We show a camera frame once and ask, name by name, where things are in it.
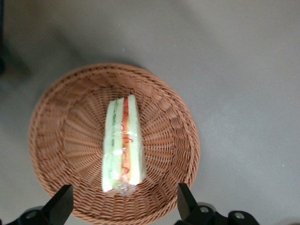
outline brown wicker basket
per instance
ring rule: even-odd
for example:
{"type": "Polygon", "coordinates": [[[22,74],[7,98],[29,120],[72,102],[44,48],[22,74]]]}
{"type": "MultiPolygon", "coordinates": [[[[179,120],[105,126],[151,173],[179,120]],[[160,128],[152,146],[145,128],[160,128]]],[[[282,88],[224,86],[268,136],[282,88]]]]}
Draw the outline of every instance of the brown wicker basket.
{"type": "Polygon", "coordinates": [[[74,185],[73,215],[92,224],[142,225],[176,206],[177,184],[195,180],[200,141],[192,116],[167,84],[137,67],[83,67],[41,98],[30,124],[35,173],[46,192],[74,185]],[[111,100],[134,94],[141,118],[147,178],[127,197],[101,190],[102,142],[111,100]]]}

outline plastic wrap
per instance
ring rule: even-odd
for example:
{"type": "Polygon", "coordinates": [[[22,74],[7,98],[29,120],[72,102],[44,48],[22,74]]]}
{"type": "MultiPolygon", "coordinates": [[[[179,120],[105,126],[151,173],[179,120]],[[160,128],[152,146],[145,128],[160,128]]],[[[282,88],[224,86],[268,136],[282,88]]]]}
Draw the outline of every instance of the plastic wrap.
{"type": "Polygon", "coordinates": [[[109,103],[103,142],[102,189],[131,194],[146,177],[140,118],[134,95],[109,103]]]}

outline basket rim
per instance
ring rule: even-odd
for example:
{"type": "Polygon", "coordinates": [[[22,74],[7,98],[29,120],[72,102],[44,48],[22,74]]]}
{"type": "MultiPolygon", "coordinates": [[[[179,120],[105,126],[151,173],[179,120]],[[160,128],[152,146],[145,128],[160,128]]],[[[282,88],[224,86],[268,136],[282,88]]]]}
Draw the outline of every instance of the basket rim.
{"type": "MultiPolygon", "coordinates": [[[[181,97],[175,92],[173,91],[173,89],[166,84],[164,81],[162,81],[161,79],[159,79],[158,77],[156,77],[155,75],[153,75],[151,72],[142,69],[142,68],[138,68],[132,65],[128,65],[128,64],[121,64],[121,63],[98,63],[98,64],[92,64],[92,65],[87,65],[84,67],[80,67],[74,70],[71,70],[70,72],[68,72],[67,74],[65,74],[64,76],[62,76],[60,79],[58,79],[56,82],[54,82],[54,84],[52,84],[50,86],[50,88],[48,88],[43,95],[40,97],[39,101],[37,102],[37,105],[32,113],[31,116],[31,120],[30,120],[30,127],[29,127],[29,149],[30,149],[30,158],[31,158],[31,162],[35,171],[35,174],[37,176],[37,178],[39,179],[40,183],[42,184],[44,190],[49,194],[49,195],[53,195],[53,191],[51,191],[51,187],[49,187],[48,185],[48,181],[45,179],[45,177],[43,176],[43,174],[41,173],[41,171],[39,170],[37,165],[37,158],[35,157],[36,155],[36,143],[35,140],[37,138],[37,127],[38,127],[38,123],[40,121],[40,117],[42,115],[43,109],[46,107],[46,102],[51,99],[51,96],[53,94],[55,94],[55,90],[61,88],[63,86],[63,84],[65,82],[68,82],[68,80],[70,80],[71,78],[75,78],[77,77],[77,75],[80,75],[82,71],[86,71],[86,70],[90,70],[90,69],[97,69],[97,68],[116,68],[116,69],[121,69],[124,70],[126,69],[127,71],[132,71],[134,73],[140,73],[143,75],[143,77],[147,78],[147,79],[151,79],[152,82],[154,82],[154,84],[156,85],[160,85],[161,87],[164,87],[163,89],[161,88],[161,90],[163,92],[165,92],[167,95],[172,96],[173,99],[175,99],[177,101],[176,105],[180,105],[180,112],[182,113],[182,118],[185,120],[184,121],[184,126],[186,130],[190,130],[191,133],[193,134],[192,137],[189,137],[189,141],[190,143],[194,143],[194,148],[195,151],[193,154],[191,154],[192,159],[190,159],[190,165],[189,168],[187,170],[187,176],[186,176],[186,183],[188,185],[189,188],[191,188],[191,186],[193,185],[194,181],[195,181],[195,177],[197,174],[197,170],[199,167],[199,162],[200,162],[200,155],[201,155],[201,151],[200,151],[200,140],[199,140],[199,134],[198,134],[198,130],[196,128],[196,124],[191,116],[191,113],[188,109],[188,107],[186,106],[186,104],[184,103],[184,101],[181,99],[181,97]]],[[[134,220],[122,220],[121,223],[119,223],[117,220],[108,220],[108,219],[99,219],[99,218],[95,218],[95,217],[91,217],[88,216],[84,213],[82,213],[79,210],[74,210],[72,212],[73,215],[77,216],[80,219],[83,219],[86,222],[90,222],[90,223],[99,223],[101,222],[110,222],[111,224],[123,224],[123,223],[133,223],[134,224],[145,224],[145,223],[153,223],[159,219],[161,219],[163,216],[169,214],[177,205],[177,196],[173,197],[169,202],[167,202],[167,204],[160,208],[159,210],[155,211],[154,213],[146,216],[146,217],[142,217],[139,219],[134,219],[134,220]]]]}

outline wicker basket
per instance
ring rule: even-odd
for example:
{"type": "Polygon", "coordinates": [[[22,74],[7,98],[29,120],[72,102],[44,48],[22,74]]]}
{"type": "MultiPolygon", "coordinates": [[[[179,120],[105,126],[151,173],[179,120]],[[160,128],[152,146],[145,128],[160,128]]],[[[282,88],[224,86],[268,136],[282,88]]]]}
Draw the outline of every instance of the wicker basket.
{"type": "Polygon", "coordinates": [[[178,94],[144,69],[115,63],[58,80],[32,115],[29,147],[44,189],[53,195],[73,184],[73,215],[92,224],[142,225],[167,215],[177,184],[192,185],[200,159],[195,123],[178,94]],[[110,196],[101,190],[106,110],[129,94],[139,107],[147,178],[130,196],[110,196]]]}

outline gray floor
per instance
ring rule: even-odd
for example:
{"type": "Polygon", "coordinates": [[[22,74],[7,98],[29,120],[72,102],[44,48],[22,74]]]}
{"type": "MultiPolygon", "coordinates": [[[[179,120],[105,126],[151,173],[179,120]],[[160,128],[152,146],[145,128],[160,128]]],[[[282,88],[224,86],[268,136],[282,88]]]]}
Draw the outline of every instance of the gray floor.
{"type": "MultiPolygon", "coordinates": [[[[198,201],[260,224],[300,224],[299,12],[300,1],[276,0],[7,0],[0,218],[49,199],[27,146],[43,91],[71,69],[114,61],[156,74],[190,108],[202,150],[198,201]]],[[[174,210],[155,224],[177,219],[174,210]]]]}

